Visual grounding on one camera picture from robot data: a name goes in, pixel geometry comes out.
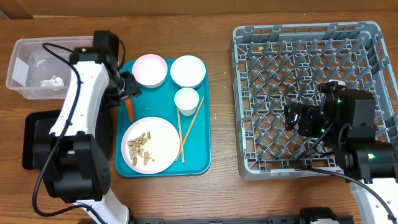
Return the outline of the orange carrot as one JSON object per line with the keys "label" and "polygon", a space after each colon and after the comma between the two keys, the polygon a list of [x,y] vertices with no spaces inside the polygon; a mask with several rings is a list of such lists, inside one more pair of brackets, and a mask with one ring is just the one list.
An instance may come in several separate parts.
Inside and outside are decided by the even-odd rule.
{"label": "orange carrot", "polygon": [[130,122],[133,123],[134,122],[134,110],[133,110],[132,100],[131,99],[126,100],[124,102],[124,104],[126,107],[128,118],[129,118]]}

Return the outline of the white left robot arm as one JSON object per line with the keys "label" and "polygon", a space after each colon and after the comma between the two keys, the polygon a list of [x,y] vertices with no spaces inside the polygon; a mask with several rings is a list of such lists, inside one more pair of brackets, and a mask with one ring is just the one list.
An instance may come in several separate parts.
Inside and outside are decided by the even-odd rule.
{"label": "white left robot arm", "polygon": [[32,208],[42,217],[81,208],[95,223],[137,222],[111,190],[108,156],[96,140],[99,113],[141,95],[133,75],[121,71],[123,45],[111,31],[97,30],[92,46],[62,60],[71,70],[65,101],[49,133],[32,146],[32,165],[40,171]]}

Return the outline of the white tissue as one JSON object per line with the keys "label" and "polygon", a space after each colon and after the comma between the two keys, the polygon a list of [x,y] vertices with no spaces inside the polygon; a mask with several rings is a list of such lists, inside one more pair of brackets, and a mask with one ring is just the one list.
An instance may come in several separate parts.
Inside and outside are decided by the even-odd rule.
{"label": "white tissue", "polygon": [[49,80],[43,80],[40,82],[40,86],[42,88],[51,88],[55,91],[60,91],[64,86],[64,81],[60,77],[56,77],[55,75]]}

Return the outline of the white cup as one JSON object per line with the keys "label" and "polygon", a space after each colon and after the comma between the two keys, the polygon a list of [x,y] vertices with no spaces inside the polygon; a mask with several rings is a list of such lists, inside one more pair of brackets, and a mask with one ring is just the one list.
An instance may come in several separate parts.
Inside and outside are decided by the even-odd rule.
{"label": "white cup", "polygon": [[174,103],[181,114],[191,116],[199,104],[199,94],[193,88],[181,88],[174,96]]}

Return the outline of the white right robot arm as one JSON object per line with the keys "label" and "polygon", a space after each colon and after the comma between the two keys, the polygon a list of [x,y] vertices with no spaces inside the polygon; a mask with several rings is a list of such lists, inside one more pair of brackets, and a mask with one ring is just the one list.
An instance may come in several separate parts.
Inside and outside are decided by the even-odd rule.
{"label": "white right robot arm", "polygon": [[397,149],[376,140],[376,100],[364,90],[325,90],[321,106],[289,103],[285,129],[331,147],[363,223],[397,223]]}

